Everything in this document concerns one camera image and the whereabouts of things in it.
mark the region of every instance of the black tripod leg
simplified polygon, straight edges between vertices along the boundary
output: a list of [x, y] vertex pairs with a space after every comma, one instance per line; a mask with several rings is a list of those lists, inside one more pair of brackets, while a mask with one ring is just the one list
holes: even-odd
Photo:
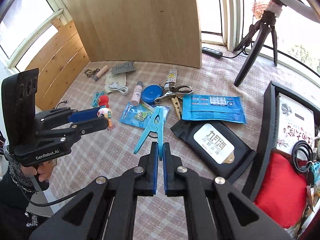
[[234, 51], [241, 50], [244, 43], [247, 40], [251, 40], [255, 33], [259, 30], [261, 20], [258, 20], [254, 25], [250, 25], [248, 34], [240, 41], [240, 43], [235, 47]]
[[243, 66], [242, 66], [242, 69], [240, 70], [238, 76], [236, 77], [236, 80], [234, 83], [234, 85], [236, 87], [238, 87], [242, 83], [243, 79], [245, 78], [248, 71], [252, 67], [252, 64], [256, 60], [260, 50], [263, 47], [264, 41], [266, 40], [266, 38], [270, 32], [271, 32], [271, 28], [268, 25], [265, 25], [263, 23], [260, 25], [260, 31], [259, 31], [258, 37], [257, 37], [256, 41], [254, 42], [254, 45], [251, 49], [251, 52], [249, 53], [247, 59], [245, 60]]
[[272, 44], [273, 44], [273, 62], [275, 66], [278, 64], [278, 48], [277, 48], [277, 33], [274, 26], [271, 26]]

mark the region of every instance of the pink checkered cloth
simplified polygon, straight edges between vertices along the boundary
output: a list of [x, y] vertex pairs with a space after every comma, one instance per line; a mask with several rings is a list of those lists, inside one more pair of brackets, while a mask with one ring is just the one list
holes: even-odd
[[[263, 94], [270, 80], [296, 91], [311, 102], [320, 106], [318, 96], [320, 89], [312, 82], [294, 71], [256, 61], [243, 83], [237, 88], [233, 82], [240, 71], [244, 57], [235, 59], [215, 59], [203, 54], [202, 68], [162, 63], [134, 62], [136, 71], [126, 74], [129, 94], [122, 96], [119, 92], [108, 94], [110, 108], [113, 113], [112, 131], [99, 131], [88, 134], [75, 143], [72, 153], [58, 159], [51, 179], [51, 190], [56, 198], [61, 198], [80, 188], [85, 187], [96, 177], [104, 175], [113, 178], [122, 175], [127, 169], [135, 167], [142, 155], [150, 152], [153, 139], [148, 138], [137, 155], [133, 149], [143, 132], [142, 129], [119, 123], [121, 114], [130, 101], [133, 88], [139, 80], [144, 86], [164, 84], [167, 73], [172, 68], [178, 69], [177, 85], [191, 86], [195, 94], [212, 94], [240, 96], [247, 124], [226, 122], [225, 124], [238, 135], [249, 147], [257, 148], [262, 111]], [[71, 84], [61, 100], [69, 100], [72, 109], [91, 108], [95, 92], [104, 90], [105, 76], [95, 82], [87, 78], [84, 71], [95, 70], [105, 65], [115, 66], [120, 62], [90, 62]], [[170, 143], [171, 153], [182, 159], [187, 166], [200, 176], [214, 178], [214, 174], [198, 158], [198, 156], [171, 132], [170, 127], [178, 119], [170, 100], [164, 105], [170, 106], [164, 128], [164, 141]], [[242, 189], [250, 167], [234, 183]], [[159, 163], [157, 195], [154, 197], [138, 197], [134, 239], [188, 239], [186, 217], [182, 197], [168, 198], [164, 195], [163, 167]]]

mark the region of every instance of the power strip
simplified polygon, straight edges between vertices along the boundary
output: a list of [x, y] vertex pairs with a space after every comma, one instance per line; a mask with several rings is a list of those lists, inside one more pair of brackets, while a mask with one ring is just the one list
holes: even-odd
[[202, 47], [202, 53], [207, 54], [209, 56], [212, 57], [216, 57], [216, 58], [221, 58], [222, 57], [222, 52], [215, 50], [215, 49], [210, 49], [207, 47]]

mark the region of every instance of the wooden board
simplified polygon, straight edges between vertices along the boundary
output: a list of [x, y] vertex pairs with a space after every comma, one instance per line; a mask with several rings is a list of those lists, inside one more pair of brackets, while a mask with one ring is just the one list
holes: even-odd
[[43, 98], [44, 94], [50, 87], [51, 83], [57, 75], [63, 70], [69, 60], [83, 47], [76, 33], [68, 40], [62, 48], [50, 59], [47, 65], [39, 73], [38, 78], [38, 91], [36, 93], [36, 105], [38, 105]]
[[76, 33], [77, 30], [73, 21], [62, 26], [31, 60], [26, 70], [39, 68], [39, 72], [41, 72], [57, 51]]
[[54, 18], [52, 21], [51, 21], [52, 25], [54, 27], [56, 27], [56, 29], [59, 31], [61, 27], [63, 27], [63, 24], [62, 22], [58, 19], [58, 18]]
[[91, 61], [201, 66], [196, 0], [67, 0]]
[[57, 75], [38, 107], [42, 111], [56, 107], [68, 87], [88, 63], [89, 58], [85, 49], [82, 48]]

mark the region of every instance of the red pillow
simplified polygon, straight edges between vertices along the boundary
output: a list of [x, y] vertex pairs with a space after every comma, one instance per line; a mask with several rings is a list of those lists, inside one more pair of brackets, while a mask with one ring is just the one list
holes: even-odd
[[307, 181], [282, 155], [271, 153], [255, 204], [283, 228], [295, 225], [307, 201]]

